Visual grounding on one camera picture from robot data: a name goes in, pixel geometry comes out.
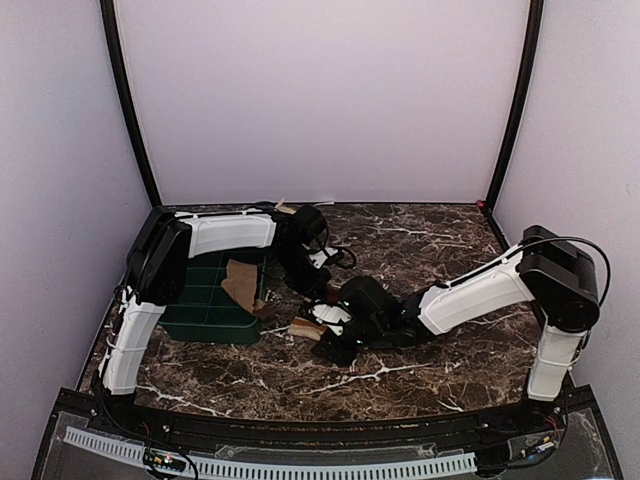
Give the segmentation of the striped cream red sock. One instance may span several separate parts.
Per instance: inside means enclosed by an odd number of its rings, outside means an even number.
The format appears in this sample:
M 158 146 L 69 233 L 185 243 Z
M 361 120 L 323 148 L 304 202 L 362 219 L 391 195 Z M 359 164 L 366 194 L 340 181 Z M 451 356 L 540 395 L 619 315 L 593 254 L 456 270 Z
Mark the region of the striped cream red sock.
M 306 338 L 316 342 L 321 340 L 326 331 L 326 326 L 318 325 L 313 321 L 298 316 L 293 319 L 287 330 L 292 336 Z

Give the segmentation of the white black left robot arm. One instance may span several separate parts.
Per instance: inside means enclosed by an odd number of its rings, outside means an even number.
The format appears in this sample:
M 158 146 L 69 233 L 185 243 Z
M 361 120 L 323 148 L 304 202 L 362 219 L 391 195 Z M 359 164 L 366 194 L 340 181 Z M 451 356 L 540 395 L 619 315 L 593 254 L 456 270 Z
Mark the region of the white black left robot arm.
M 115 396 L 134 393 L 151 333 L 185 287 L 188 261 L 242 248 L 271 250 L 289 287 L 308 297 L 324 295 L 330 279 L 326 266 L 339 255 L 329 246 L 327 222 L 314 206 L 285 211 L 260 205 L 211 213 L 154 208 L 129 251 L 116 289 L 119 311 L 98 369 L 103 390 Z

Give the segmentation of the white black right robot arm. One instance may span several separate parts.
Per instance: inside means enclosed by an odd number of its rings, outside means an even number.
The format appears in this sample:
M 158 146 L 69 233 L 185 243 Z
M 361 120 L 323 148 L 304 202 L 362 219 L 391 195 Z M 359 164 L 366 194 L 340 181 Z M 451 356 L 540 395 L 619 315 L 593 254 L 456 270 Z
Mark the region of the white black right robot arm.
M 547 402 L 558 397 L 609 293 L 608 284 L 598 284 L 595 262 L 583 249 L 588 243 L 533 225 L 494 260 L 403 300 L 370 276 L 354 277 L 341 287 L 337 300 L 315 301 L 307 308 L 326 329 L 319 353 L 347 367 L 363 349 L 422 345 L 491 312 L 535 302 L 545 323 L 527 398 L 510 413 L 511 426 L 530 434 L 547 420 Z

